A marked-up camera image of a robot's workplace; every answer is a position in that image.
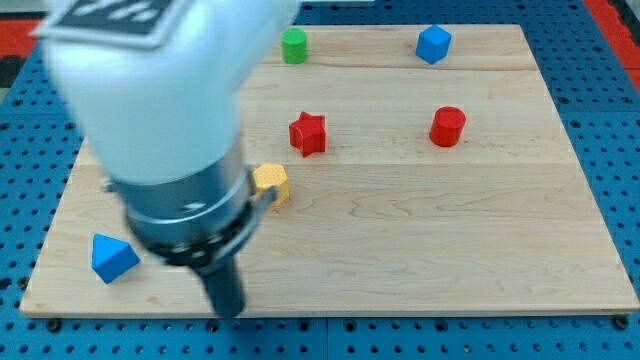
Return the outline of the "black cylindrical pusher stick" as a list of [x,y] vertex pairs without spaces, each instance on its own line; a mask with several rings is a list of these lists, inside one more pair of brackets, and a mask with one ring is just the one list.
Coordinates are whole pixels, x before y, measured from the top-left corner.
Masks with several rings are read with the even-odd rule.
[[218,317],[234,318],[245,308],[245,292],[234,258],[211,259],[199,269],[203,287]]

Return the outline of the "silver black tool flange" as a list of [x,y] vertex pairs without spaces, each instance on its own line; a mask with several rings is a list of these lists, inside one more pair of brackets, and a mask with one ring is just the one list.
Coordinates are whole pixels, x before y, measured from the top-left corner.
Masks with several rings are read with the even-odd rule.
[[256,192],[237,141],[164,160],[107,156],[102,165],[139,242],[202,276],[232,262],[278,197],[276,185]]

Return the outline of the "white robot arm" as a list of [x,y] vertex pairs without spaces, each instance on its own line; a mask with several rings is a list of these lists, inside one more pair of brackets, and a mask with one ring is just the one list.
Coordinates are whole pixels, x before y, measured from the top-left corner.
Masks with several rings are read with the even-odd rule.
[[73,120],[131,232],[239,315],[236,253],[278,190],[258,192],[240,143],[241,85],[294,22],[292,0],[54,1],[36,28]]

